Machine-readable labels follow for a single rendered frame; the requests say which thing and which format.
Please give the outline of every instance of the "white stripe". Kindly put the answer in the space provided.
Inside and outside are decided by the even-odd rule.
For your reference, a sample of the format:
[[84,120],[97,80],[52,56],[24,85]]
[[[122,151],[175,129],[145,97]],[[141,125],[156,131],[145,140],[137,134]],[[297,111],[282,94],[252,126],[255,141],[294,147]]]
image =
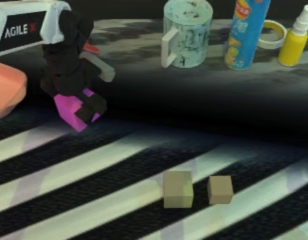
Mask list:
[[308,240],[308,221],[275,238],[275,240]]
[[[298,162],[284,170],[262,180],[261,182],[243,190],[235,195],[230,204],[215,205],[206,208],[182,221],[184,227],[184,240],[200,240],[209,237],[212,234],[229,227],[249,215],[269,206],[270,204],[286,197],[290,194],[290,190],[286,185],[286,175],[290,169],[300,169],[307,161]],[[308,183],[308,179],[300,183],[295,188],[299,189]],[[222,225],[215,221],[214,216],[222,216]],[[154,232],[141,240],[154,240],[157,238],[158,232]]]
[[[197,182],[240,159],[225,147],[219,147],[197,157],[191,160],[195,163],[191,165],[193,181]],[[185,163],[173,169],[189,169],[187,165]],[[159,184],[161,177],[162,175],[158,174],[156,177],[143,180],[111,195],[29,226],[25,230],[23,240],[68,239],[155,202],[162,197]]]
[[149,143],[133,143],[133,139],[135,139],[135,136],[130,135],[129,137],[125,137],[104,147],[100,147],[31,175],[0,185],[0,211],[9,207],[6,202],[10,202],[14,195],[16,186],[24,178],[35,176],[33,179],[39,179],[39,175],[46,175],[46,170],[48,170],[47,175],[44,176],[44,181],[41,183],[38,195],[32,196],[31,194],[27,194],[27,192],[36,184],[35,181],[27,181],[29,184],[20,193],[23,197],[21,201],[17,202],[18,204],[110,167],[123,161],[125,158],[150,147],[154,143],[153,141]]
[[[50,127],[48,124],[33,128],[31,130],[22,132],[12,137],[0,141],[0,163],[6,159],[15,157],[24,152],[23,146],[28,142],[27,151],[38,148],[50,141],[53,141],[70,131],[69,128],[63,127]],[[41,139],[30,139],[31,135],[40,135]]]

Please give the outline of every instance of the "red object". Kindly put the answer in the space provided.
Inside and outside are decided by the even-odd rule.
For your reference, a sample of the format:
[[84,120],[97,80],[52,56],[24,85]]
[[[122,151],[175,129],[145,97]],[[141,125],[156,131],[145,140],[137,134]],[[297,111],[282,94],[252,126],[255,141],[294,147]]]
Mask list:
[[84,51],[90,52],[92,54],[96,54],[99,55],[100,51],[98,48],[96,48],[95,46],[89,44],[89,42],[86,42],[84,47],[83,47]]

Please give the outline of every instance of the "beige cube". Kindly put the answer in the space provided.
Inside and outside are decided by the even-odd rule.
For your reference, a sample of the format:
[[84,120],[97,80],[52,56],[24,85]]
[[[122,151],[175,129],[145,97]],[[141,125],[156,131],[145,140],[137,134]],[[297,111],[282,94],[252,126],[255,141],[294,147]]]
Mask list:
[[164,208],[191,208],[194,190],[190,171],[166,171],[163,173]]
[[207,183],[209,204],[229,204],[234,195],[230,176],[210,176]]

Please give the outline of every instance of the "blue cylindrical can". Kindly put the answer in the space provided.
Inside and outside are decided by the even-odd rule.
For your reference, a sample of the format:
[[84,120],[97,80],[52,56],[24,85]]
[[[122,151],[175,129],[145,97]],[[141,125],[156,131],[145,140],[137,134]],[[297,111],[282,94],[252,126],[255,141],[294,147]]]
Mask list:
[[225,63],[234,70],[251,66],[270,0],[236,0]]

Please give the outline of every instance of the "bottle cap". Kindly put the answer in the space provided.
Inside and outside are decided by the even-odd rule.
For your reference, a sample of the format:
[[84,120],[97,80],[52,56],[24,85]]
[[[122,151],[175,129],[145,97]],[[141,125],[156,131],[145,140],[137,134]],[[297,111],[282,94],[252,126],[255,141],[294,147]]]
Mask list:
[[292,28],[293,33],[304,35],[308,31],[308,4],[304,6]]

